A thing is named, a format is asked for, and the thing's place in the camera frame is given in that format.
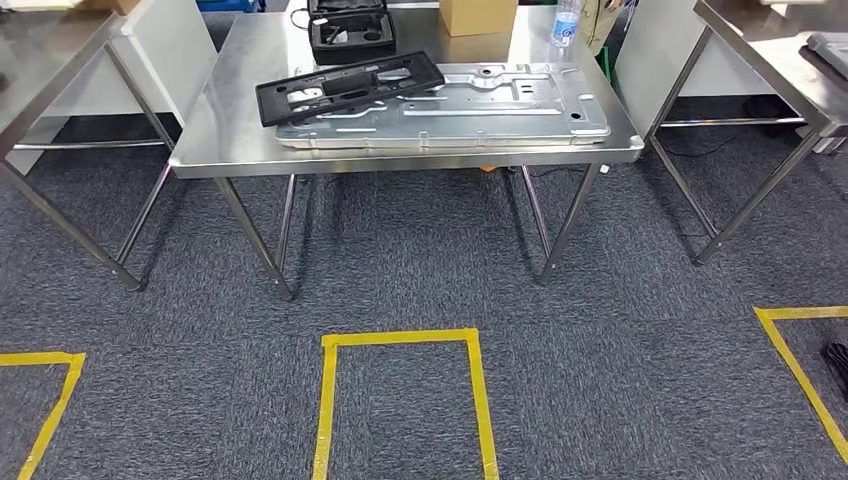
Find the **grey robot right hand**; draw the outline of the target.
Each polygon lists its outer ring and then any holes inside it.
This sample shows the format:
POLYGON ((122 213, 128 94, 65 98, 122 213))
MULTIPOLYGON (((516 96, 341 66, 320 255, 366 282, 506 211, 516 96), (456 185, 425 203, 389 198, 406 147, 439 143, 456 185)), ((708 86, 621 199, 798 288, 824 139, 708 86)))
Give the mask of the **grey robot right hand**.
POLYGON ((820 354, 834 376, 844 400, 847 400, 847 346, 842 343, 831 342, 821 349, 820 354))

